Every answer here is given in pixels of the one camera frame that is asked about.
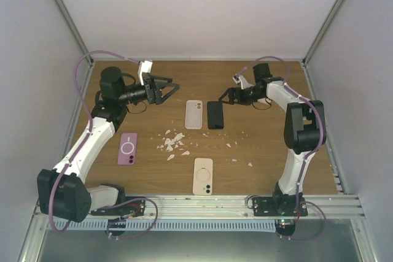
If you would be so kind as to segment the black smartphone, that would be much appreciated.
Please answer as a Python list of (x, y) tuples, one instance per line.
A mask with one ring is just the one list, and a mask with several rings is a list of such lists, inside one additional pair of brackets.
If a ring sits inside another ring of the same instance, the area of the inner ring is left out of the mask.
[(224, 112), (220, 101), (207, 102), (208, 128), (223, 129), (224, 128)]

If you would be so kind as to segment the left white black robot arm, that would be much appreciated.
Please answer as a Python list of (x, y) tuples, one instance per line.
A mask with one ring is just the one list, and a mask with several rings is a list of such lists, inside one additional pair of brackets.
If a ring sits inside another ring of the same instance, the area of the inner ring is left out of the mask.
[(37, 176), (40, 210), (50, 218), (80, 223), (94, 210), (107, 209), (112, 215), (126, 210), (123, 188), (102, 184), (88, 189), (88, 172), (123, 123), (129, 104), (160, 105), (180, 89), (171, 78), (151, 74), (144, 74), (140, 83), (126, 85), (126, 76), (118, 67), (101, 72), (100, 90), (83, 133), (53, 169), (43, 169)]

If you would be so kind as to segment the beige phone case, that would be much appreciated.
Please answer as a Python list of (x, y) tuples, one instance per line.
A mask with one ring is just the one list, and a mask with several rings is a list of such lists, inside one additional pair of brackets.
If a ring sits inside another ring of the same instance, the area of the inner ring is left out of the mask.
[(201, 129), (203, 126), (203, 102), (188, 100), (185, 105), (185, 128)]

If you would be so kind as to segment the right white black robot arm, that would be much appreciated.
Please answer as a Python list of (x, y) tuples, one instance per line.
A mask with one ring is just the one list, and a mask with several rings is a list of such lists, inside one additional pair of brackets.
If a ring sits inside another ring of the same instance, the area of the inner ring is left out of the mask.
[(280, 216), (303, 215), (303, 182), (316, 152), (325, 144), (324, 105), (310, 100), (295, 90), (282, 77), (275, 77), (266, 63), (252, 68), (254, 84), (241, 74), (233, 76), (235, 87), (228, 88), (218, 99), (229, 105), (249, 106), (263, 100), (275, 102), (285, 113), (284, 142), (288, 148), (281, 178), (272, 196), (255, 197), (254, 213)]

